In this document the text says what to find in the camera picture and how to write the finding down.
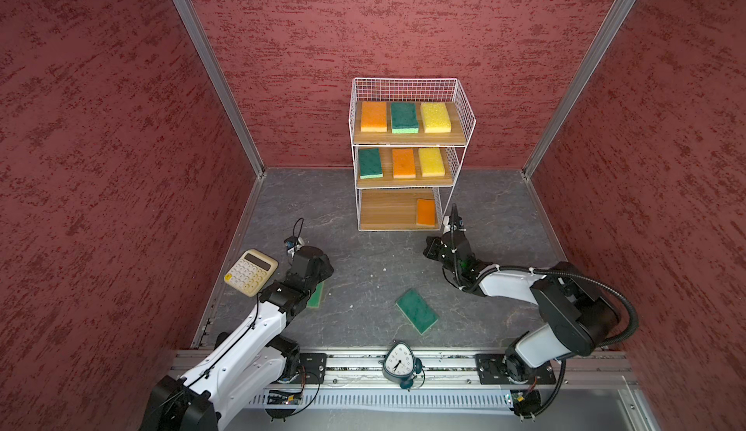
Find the orange sponge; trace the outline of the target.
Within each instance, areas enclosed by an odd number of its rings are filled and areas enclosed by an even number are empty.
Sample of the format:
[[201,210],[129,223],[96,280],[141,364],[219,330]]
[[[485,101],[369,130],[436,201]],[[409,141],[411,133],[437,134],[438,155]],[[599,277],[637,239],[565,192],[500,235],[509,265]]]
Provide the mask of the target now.
[[392,151],[392,175],[395,180],[413,180],[417,178],[413,149],[395,148]]
[[386,102],[362,102],[359,127],[363,133],[387,133],[389,129],[388,104]]
[[418,199],[416,225],[418,227],[433,228],[438,224],[437,207],[434,200]]

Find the yellow sponge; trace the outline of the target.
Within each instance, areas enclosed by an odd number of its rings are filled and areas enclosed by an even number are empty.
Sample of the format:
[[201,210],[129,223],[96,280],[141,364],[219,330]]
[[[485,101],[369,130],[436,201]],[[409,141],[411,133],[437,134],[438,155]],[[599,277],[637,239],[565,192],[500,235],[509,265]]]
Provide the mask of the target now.
[[421,117],[426,134],[448,134],[452,131],[446,103],[421,103]]
[[446,169],[440,148],[420,148],[418,155],[423,178],[444,178]]

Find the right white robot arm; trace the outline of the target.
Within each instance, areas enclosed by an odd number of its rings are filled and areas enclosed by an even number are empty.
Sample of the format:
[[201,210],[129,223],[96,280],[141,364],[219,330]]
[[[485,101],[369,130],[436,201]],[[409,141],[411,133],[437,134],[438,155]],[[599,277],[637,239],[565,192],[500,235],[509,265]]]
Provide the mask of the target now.
[[551,360],[588,356],[621,321],[604,289],[561,262],[550,269],[488,263],[476,258],[462,230],[425,240],[424,256],[455,277],[459,291],[513,299],[536,306],[544,324],[513,341],[503,357],[504,374],[523,384]]

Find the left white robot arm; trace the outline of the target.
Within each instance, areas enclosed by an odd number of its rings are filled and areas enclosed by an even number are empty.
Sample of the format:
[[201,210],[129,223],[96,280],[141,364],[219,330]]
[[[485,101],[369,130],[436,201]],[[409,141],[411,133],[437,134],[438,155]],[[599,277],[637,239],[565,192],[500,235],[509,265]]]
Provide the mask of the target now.
[[223,430],[266,386],[293,379],[300,349],[282,332],[333,272],[320,248],[295,250],[285,277],[260,291],[238,328],[186,374],[166,376],[153,388],[140,428]]

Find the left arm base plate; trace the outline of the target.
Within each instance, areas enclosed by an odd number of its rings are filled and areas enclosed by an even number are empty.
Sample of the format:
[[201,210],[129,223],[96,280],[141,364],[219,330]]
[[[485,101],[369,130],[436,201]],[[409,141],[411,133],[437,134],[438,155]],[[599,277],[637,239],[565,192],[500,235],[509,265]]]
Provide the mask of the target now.
[[299,353],[286,361],[277,384],[322,384],[326,374],[326,363],[326,353]]

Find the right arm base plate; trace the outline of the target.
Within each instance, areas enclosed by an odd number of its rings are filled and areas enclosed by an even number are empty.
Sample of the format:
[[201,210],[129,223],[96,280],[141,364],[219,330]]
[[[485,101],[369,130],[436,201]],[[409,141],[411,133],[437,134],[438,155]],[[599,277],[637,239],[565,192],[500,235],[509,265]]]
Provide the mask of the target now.
[[474,356],[476,372],[482,386],[549,386],[557,382],[551,362],[511,373],[504,357],[503,353],[477,353]]

